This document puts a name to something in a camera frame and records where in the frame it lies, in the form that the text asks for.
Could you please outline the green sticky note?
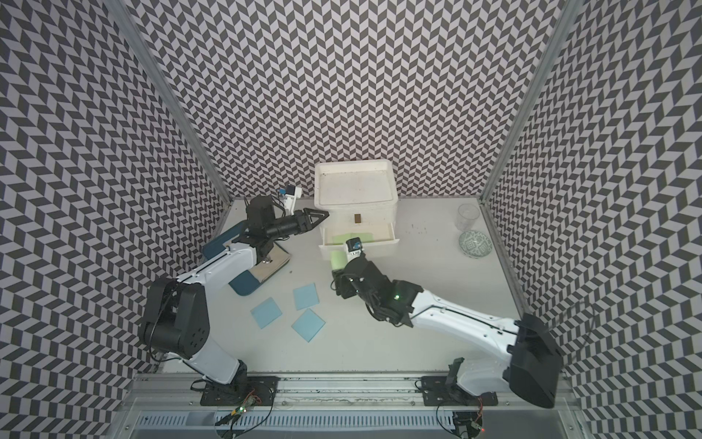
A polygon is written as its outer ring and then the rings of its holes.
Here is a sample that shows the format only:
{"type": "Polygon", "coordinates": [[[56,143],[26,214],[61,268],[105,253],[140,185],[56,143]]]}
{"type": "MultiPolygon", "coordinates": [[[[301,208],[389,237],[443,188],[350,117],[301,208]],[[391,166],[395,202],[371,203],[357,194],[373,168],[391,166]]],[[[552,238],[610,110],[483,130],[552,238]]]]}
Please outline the green sticky note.
{"type": "Polygon", "coordinates": [[[347,254],[345,251],[332,251],[329,255],[333,271],[343,270],[346,267],[347,254]]]}
{"type": "Polygon", "coordinates": [[[368,232],[351,233],[350,238],[358,238],[362,243],[372,243],[374,241],[373,234],[368,232]]]}
{"type": "Polygon", "coordinates": [[[350,240],[353,238],[352,233],[345,233],[345,234],[339,234],[335,235],[331,238],[330,244],[331,245],[342,245],[346,241],[350,240]]]}

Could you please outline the blue sticky note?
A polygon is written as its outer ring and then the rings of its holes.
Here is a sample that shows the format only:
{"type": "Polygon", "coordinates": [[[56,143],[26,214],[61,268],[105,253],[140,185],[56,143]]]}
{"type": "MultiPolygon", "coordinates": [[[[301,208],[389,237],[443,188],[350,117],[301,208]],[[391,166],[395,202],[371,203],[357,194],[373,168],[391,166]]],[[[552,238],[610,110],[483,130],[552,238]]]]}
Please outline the blue sticky note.
{"type": "Polygon", "coordinates": [[[319,296],[315,284],[304,285],[292,291],[295,308],[300,311],[319,304],[319,296]]]}
{"type": "Polygon", "coordinates": [[[268,327],[268,325],[283,315],[279,305],[272,297],[265,299],[257,307],[254,307],[250,313],[259,329],[265,329],[265,327],[268,327]]]}
{"type": "Polygon", "coordinates": [[[324,326],[325,320],[312,309],[306,309],[292,324],[292,330],[304,341],[311,342],[324,326]]]}

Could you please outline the blue sticky note upper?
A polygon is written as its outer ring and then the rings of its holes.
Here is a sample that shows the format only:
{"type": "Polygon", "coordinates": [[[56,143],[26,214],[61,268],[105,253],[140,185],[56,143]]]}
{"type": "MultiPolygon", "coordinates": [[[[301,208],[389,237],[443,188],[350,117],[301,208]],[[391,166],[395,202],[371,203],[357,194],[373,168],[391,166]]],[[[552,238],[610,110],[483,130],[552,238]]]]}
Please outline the blue sticky note upper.
{"type": "Polygon", "coordinates": [[[292,291],[295,308],[300,311],[319,304],[319,296],[315,284],[304,285],[292,291]]]}

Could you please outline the blue sticky note lower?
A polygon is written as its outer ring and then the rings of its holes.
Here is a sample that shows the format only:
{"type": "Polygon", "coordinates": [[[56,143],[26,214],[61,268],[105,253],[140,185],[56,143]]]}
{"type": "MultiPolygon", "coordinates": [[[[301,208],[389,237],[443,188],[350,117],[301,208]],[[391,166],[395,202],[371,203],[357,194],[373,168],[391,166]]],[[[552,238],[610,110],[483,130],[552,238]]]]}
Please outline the blue sticky note lower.
{"type": "Polygon", "coordinates": [[[312,309],[306,309],[292,324],[292,330],[304,341],[311,342],[324,326],[325,320],[312,309]]]}

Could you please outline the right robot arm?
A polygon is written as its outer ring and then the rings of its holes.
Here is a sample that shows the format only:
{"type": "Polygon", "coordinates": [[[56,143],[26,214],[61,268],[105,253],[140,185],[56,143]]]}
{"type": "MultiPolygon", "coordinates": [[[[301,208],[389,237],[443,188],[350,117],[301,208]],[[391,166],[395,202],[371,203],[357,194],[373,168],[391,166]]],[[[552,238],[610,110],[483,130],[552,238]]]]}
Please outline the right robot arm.
{"type": "Polygon", "coordinates": [[[555,407],[564,352],[537,316],[499,318],[474,311],[420,285],[389,279],[365,256],[335,270],[333,283],[341,298],[360,298],[374,320],[393,327],[431,329],[482,351],[478,360],[453,361],[448,391],[473,397],[511,391],[539,408],[555,407]]]}

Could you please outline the blue sticky note far left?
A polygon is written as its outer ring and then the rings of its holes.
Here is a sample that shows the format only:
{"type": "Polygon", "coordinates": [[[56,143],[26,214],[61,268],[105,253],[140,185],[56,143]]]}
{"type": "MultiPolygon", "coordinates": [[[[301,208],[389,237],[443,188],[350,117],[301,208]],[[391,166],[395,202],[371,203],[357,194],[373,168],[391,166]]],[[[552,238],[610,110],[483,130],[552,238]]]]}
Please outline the blue sticky note far left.
{"type": "Polygon", "coordinates": [[[257,307],[254,307],[250,313],[259,329],[265,329],[265,327],[268,327],[268,325],[283,315],[279,305],[272,297],[265,299],[257,307]]]}

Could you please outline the white drawer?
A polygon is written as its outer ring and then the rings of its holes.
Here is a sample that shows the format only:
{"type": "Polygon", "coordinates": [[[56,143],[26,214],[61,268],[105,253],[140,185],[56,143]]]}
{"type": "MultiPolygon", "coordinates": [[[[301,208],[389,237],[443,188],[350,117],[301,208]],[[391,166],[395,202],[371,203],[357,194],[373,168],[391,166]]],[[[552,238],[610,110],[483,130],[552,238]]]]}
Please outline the white drawer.
{"type": "Polygon", "coordinates": [[[335,223],[322,228],[322,244],[319,250],[324,260],[330,261],[330,252],[344,251],[345,243],[342,245],[331,245],[331,238],[335,235],[345,233],[368,232],[373,234],[372,243],[363,243],[364,252],[369,259],[388,257],[395,254],[400,239],[396,236],[394,224],[386,223],[335,223]]]}

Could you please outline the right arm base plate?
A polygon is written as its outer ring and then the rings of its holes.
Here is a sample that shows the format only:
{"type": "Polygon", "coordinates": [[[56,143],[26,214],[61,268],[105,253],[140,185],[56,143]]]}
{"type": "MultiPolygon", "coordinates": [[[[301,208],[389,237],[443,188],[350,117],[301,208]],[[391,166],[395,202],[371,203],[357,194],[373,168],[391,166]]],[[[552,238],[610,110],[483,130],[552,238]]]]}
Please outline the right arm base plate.
{"type": "Polygon", "coordinates": [[[457,384],[449,385],[446,376],[422,376],[418,387],[422,394],[423,403],[427,407],[438,407],[439,405],[493,407],[499,404],[496,393],[472,395],[457,384]]]}

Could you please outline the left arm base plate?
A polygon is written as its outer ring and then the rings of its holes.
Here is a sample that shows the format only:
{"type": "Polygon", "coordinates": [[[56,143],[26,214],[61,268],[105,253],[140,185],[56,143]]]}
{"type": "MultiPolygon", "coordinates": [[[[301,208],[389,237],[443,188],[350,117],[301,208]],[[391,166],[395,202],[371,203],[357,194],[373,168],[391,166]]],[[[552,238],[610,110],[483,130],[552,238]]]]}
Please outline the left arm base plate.
{"type": "Polygon", "coordinates": [[[191,387],[200,394],[199,404],[205,407],[233,407],[243,404],[250,395],[256,407],[270,407],[277,394],[280,379],[272,375],[253,376],[245,382],[220,384],[204,381],[202,388],[191,387]]]}

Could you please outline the white three-drawer plastic cabinet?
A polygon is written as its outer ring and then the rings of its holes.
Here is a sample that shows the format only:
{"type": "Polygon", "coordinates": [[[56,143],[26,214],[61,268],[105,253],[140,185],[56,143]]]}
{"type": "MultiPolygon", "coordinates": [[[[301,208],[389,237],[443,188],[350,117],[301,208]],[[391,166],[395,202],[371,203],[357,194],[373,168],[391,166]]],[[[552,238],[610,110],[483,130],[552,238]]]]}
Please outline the white three-drawer plastic cabinet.
{"type": "Polygon", "coordinates": [[[320,163],[314,169],[314,206],[330,221],[394,224],[399,195],[393,164],[387,159],[320,163]]]}

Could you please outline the aluminium front rail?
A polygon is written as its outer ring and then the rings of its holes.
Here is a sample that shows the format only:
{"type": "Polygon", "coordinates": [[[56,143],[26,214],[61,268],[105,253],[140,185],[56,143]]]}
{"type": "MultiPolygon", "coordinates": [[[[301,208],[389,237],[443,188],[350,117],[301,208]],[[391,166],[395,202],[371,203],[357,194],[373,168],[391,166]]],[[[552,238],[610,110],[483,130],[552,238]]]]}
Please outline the aluminium front rail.
{"type": "MultiPolygon", "coordinates": [[[[274,410],[424,410],[422,378],[425,372],[308,373],[275,372],[279,379],[274,410]]],[[[195,373],[139,374],[126,404],[144,409],[203,411],[200,394],[190,386],[195,373]]]]}

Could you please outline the dark blue tray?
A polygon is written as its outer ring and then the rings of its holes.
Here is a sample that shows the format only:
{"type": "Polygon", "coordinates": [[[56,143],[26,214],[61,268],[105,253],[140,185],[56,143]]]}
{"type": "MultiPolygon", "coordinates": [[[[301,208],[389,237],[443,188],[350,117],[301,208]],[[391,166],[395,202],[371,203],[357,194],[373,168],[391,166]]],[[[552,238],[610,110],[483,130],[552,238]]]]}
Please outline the dark blue tray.
{"type": "MultiPolygon", "coordinates": [[[[209,261],[218,256],[225,250],[227,243],[244,231],[244,227],[245,221],[240,221],[228,230],[225,230],[220,236],[213,238],[202,249],[204,258],[209,261]]],[[[239,296],[250,296],[263,285],[263,281],[260,281],[253,274],[252,270],[248,270],[233,278],[229,285],[239,296]]]]}

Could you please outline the clear drinking glass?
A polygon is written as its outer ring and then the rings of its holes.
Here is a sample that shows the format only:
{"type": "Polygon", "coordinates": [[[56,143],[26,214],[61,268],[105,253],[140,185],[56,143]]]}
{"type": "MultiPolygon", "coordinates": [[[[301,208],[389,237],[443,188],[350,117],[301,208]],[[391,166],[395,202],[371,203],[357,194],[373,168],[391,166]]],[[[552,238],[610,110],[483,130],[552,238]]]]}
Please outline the clear drinking glass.
{"type": "Polygon", "coordinates": [[[481,210],[473,204],[462,204],[456,211],[454,225],[460,232],[468,232],[473,230],[475,224],[481,218],[481,210]]]}

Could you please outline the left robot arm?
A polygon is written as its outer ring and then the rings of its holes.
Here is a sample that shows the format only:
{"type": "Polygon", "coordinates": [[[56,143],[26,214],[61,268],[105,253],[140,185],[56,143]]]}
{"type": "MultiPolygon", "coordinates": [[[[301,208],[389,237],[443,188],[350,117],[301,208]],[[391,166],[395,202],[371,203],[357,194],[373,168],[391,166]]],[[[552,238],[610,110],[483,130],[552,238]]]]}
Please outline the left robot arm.
{"type": "Polygon", "coordinates": [[[246,219],[217,238],[221,251],[175,278],[162,276],[148,288],[138,336],[152,360],[157,351],[182,360],[203,378],[230,385],[245,364],[210,335],[210,306],[236,277],[270,260],[278,241],[310,232],[330,213],[283,208],[273,196],[246,203],[246,219]]]}

